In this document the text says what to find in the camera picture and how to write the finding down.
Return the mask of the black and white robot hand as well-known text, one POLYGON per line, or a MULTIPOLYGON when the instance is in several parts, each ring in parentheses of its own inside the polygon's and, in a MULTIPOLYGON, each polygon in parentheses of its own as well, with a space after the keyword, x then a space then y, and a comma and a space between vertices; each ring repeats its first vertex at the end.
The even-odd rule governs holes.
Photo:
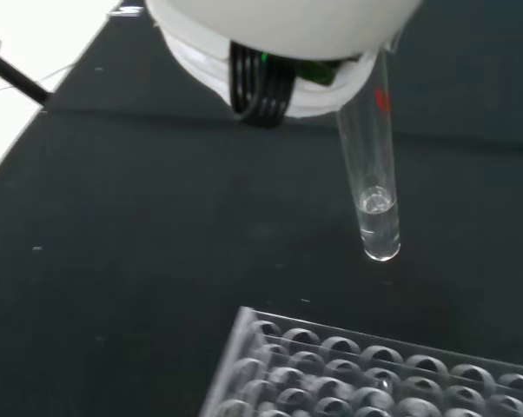
POLYGON ((338 63, 328 86, 298 79, 286 117, 341 110, 365 95, 419 1, 148 1, 169 52, 197 82, 231 103, 231 46, 276 58, 338 63))

